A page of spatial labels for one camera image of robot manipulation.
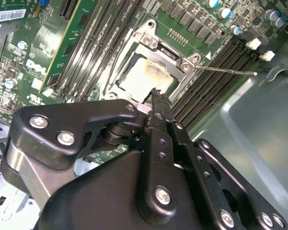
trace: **screw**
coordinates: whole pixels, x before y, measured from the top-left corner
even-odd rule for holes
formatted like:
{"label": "screw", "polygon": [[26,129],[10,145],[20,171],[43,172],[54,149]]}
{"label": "screw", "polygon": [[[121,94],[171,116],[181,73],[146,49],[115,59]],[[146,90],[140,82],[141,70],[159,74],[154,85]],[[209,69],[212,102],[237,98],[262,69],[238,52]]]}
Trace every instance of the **screw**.
{"label": "screw", "polygon": [[221,210],[220,216],[223,220],[223,222],[230,228],[233,228],[235,226],[234,219],[231,217],[231,215],[225,211]]}
{"label": "screw", "polygon": [[182,70],[183,71],[189,71],[190,70],[190,64],[189,63],[183,63],[182,64]]}
{"label": "screw", "polygon": [[268,225],[269,227],[273,227],[272,220],[269,218],[269,216],[267,214],[262,213],[261,217],[264,220],[264,222],[266,223],[266,225]]}
{"label": "screw", "polygon": [[178,122],[176,123],[176,127],[179,129],[183,129],[183,126],[181,124],[179,124]]}
{"label": "screw", "polygon": [[161,113],[155,113],[155,116],[160,120],[163,119],[163,115]]}
{"label": "screw", "polygon": [[171,197],[168,191],[164,188],[159,187],[156,189],[156,197],[157,200],[163,205],[168,205],[171,202]]}
{"label": "screw", "polygon": [[72,145],[73,143],[75,143],[75,138],[69,132],[59,133],[57,139],[58,142],[62,145]]}
{"label": "screw", "polygon": [[153,40],[150,37],[144,37],[143,38],[143,43],[146,46],[150,46],[153,43]]}
{"label": "screw", "polygon": [[110,92],[109,95],[108,95],[109,99],[111,100],[114,100],[114,99],[117,99],[117,95],[113,92]]}
{"label": "screw", "polygon": [[278,223],[278,225],[280,227],[282,227],[282,228],[284,227],[284,223],[282,222],[282,220],[277,215],[273,214],[273,218],[276,221],[276,223]]}
{"label": "screw", "polygon": [[208,145],[208,143],[207,143],[206,141],[202,141],[202,144],[203,144],[203,146],[204,146],[206,149],[210,148],[209,145]]}
{"label": "screw", "polygon": [[127,105],[126,105],[126,108],[127,108],[129,111],[134,112],[134,106],[133,106],[133,105],[127,104]]}
{"label": "screw", "polygon": [[34,128],[46,128],[48,126],[48,121],[42,116],[32,117],[29,123]]}

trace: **white label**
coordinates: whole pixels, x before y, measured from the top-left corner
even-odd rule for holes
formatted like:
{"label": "white label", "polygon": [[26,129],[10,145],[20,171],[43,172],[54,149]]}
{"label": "white label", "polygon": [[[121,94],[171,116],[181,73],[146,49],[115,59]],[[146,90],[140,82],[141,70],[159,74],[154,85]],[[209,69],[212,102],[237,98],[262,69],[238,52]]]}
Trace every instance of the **white label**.
{"label": "white label", "polygon": [[0,22],[19,19],[25,16],[26,9],[14,11],[0,11]]}

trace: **pcie slot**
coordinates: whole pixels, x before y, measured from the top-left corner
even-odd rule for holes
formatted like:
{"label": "pcie slot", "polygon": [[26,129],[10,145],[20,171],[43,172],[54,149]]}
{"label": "pcie slot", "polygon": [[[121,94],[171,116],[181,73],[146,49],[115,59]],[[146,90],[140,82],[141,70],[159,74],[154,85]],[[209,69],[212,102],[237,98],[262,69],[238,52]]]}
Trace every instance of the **pcie slot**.
{"label": "pcie slot", "polygon": [[111,41],[111,39],[116,37],[116,36],[113,37],[114,36],[113,31],[117,27],[119,27],[119,21],[122,20],[123,15],[124,15],[123,13],[126,12],[128,9],[128,4],[125,4],[124,2],[121,2],[120,6],[121,7],[119,8],[119,11],[117,13],[118,17],[112,17],[112,20],[110,22],[110,27],[108,27],[107,30],[104,31],[104,33],[103,33],[104,38],[101,39],[101,43],[97,44],[96,49],[94,51],[94,55],[91,57],[90,64],[86,68],[86,70],[84,71],[84,74],[81,77],[81,80],[77,85],[77,88],[75,89],[76,92],[79,92],[84,88],[88,78],[90,77],[90,74],[91,74],[95,64],[97,63],[98,59],[100,57],[102,57],[105,46]]}
{"label": "pcie slot", "polygon": [[89,57],[91,50],[94,46],[94,43],[96,42],[98,35],[101,33],[101,31],[104,29],[105,22],[110,18],[110,15],[112,13],[113,7],[115,6],[116,1],[109,1],[107,5],[105,6],[105,11],[101,15],[101,18],[99,22],[97,23],[94,31],[91,33],[89,37],[89,43],[86,47],[84,47],[84,53],[80,55],[80,60],[77,63],[77,66],[72,70],[70,74],[68,74],[69,78],[66,82],[66,87],[64,89],[65,92],[70,92],[73,85],[75,84],[78,74],[81,71],[86,59]]}
{"label": "pcie slot", "polygon": [[72,13],[75,10],[78,0],[64,0],[60,9],[60,16],[63,16],[66,20],[72,17]]}
{"label": "pcie slot", "polygon": [[79,52],[80,48],[84,45],[85,37],[86,37],[87,33],[89,32],[90,28],[92,28],[91,33],[93,33],[94,29],[96,29],[96,27],[94,26],[96,24],[95,20],[96,20],[96,17],[98,17],[98,15],[100,13],[100,10],[101,10],[100,5],[101,5],[102,1],[103,0],[98,0],[98,2],[96,3],[96,6],[94,7],[94,10],[93,10],[93,12],[92,12],[92,14],[88,20],[88,23],[86,24],[85,29],[83,30],[81,37],[80,37],[75,49],[72,52],[71,58],[69,59],[64,71],[60,74],[60,76],[57,80],[57,86],[59,86],[59,87],[62,86],[62,84],[65,83],[66,79],[69,77],[69,75],[67,73],[70,70],[72,63],[74,62],[76,55]]}
{"label": "pcie slot", "polygon": [[[241,51],[239,49],[235,49],[234,52],[231,52],[230,57],[226,58],[224,62],[222,62],[222,68],[229,69],[232,67],[232,65],[235,63],[233,60],[238,60],[238,57],[240,56]],[[199,88],[195,92],[193,92],[192,97],[189,99],[188,104],[190,104],[190,107],[184,107],[182,112],[177,115],[176,119],[179,121],[183,120],[185,117],[187,117],[192,111],[193,108],[202,100],[202,98],[205,97],[207,93],[210,92],[210,90],[215,86],[216,84],[219,85],[219,80],[223,80],[226,78],[225,73],[222,72],[210,72],[209,80],[205,81],[203,84],[203,87]]]}
{"label": "pcie slot", "polygon": [[[211,67],[220,67],[222,63],[228,59],[231,55],[231,52],[237,47],[232,41],[223,48],[221,53],[218,55],[219,58],[213,60],[213,62],[209,65]],[[189,100],[193,98],[193,96],[197,93],[199,89],[209,80],[209,78],[213,75],[211,71],[202,71],[198,77],[198,79],[194,82],[194,84],[187,90],[187,92],[182,96],[179,102],[172,108],[172,112],[174,116],[177,116],[181,113],[181,110],[185,107],[186,104],[189,103]]]}
{"label": "pcie slot", "polygon": [[96,73],[94,73],[92,80],[90,81],[88,87],[85,90],[83,90],[83,93],[80,94],[79,99],[81,99],[81,100],[87,100],[88,99],[89,95],[94,90],[94,87],[97,84],[97,81],[99,80],[102,72],[105,70],[108,62],[110,61],[111,57],[113,56],[113,53],[119,48],[120,43],[121,43],[121,39],[127,34],[128,29],[129,29],[129,25],[130,25],[132,19],[136,16],[139,8],[143,5],[143,3],[144,3],[144,0],[138,0],[132,4],[131,9],[129,10],[129,12],[131,12],[131,13],[124,20],[128,23],[121,22],[123,24],[123,26],[120,27],[120,30],[118,32],[118,35],[117,35],[118,39],[113,40],[112,43],[109,44],[109,46],[111,47],[111,50],[103,58],[101,64],[99,65],[98,71]]}

